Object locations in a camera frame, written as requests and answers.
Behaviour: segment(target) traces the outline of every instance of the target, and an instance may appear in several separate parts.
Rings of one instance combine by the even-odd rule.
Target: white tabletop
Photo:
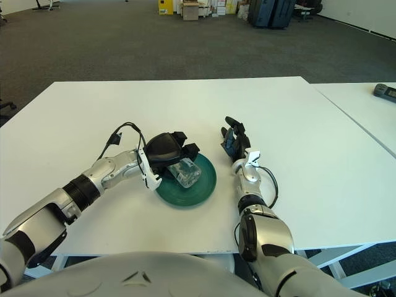
[[[226,115],[244,123],[276,176],[274,211],[297,249],[396,240],[396,159],[300,77],[54,83],[0,129],[0,229],[90,167],[110,133],[133,121],[147,140],[184,131],[217,171],[214,193],[178,209],[140,178],[125,181],[83,212],[56,253],[236,252],[234,179],[220,147]],[[107,155],[136,145],[130,130]]]
[[[371,134],[396,158],[396,103],[372,94],[377,82],[314,84],[315,88]],[[396,82],[386,82],[396,88]]]

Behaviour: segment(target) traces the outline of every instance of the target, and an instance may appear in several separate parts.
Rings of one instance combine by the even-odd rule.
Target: white wall
[[[47,5],[50,2],[47,0],[39,0],[41,5]],[[10,14],[12,12],[24,11],[25,9],[31,9],[37,7],[36,0],[1,0],[0,3],[2,14]]]
[[[322,0],[319,15],[396,38],[396,0]]]

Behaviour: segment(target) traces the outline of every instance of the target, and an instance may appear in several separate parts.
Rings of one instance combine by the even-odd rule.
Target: gray carpet
[[[0,96],[17,104],[16,111],[1,111],[11,116],[54,81],[291,75],[310,83],[396,81],[395,42],[322,17],[293,19],[286,30],[252,28],[234,15],[183,22],[159,16],[156,0],[68,0],[51,12],[6,17]],[[383,244],[342,265],[353,274],[395,259],[395,251],[395,244]]]

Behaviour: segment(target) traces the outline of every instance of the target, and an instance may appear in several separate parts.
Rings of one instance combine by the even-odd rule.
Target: dark blue suitcase
[[[268,27],[275,0],[252,0],[248,21],[255,27]]]
[[[255,27],[285,28],[295,3],[296,0],[252,0],[247,19]]]
[[[289,26],[293,10],[295,8],[296,0],[279,0],[275,3],[271,19],[269,22],[270,28],[286,28]]]

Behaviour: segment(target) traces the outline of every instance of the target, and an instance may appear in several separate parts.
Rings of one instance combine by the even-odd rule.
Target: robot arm
[[[274,297],[364,296],[342,287],[308,260],[294,254],[289,228],[261,196],[257,172],[260,152],[238,145],[247,143],[243,124],[229,117],[226,122],[231,128],[222,128],[225,139],[222,147],[234,161],[240,215],[238,249],[263,292]]]
[[[183,146],[182,132],[162,133],[144,148],[115,157],[100,158],[90,169],[15,218],[0,239],[0,292],[18,284],[25,268],[40,265],[66,238],[66,226],[106,189],[141,174],[146,186],[155,190],[166,166],[189,157],[195,160],[195,144]]]

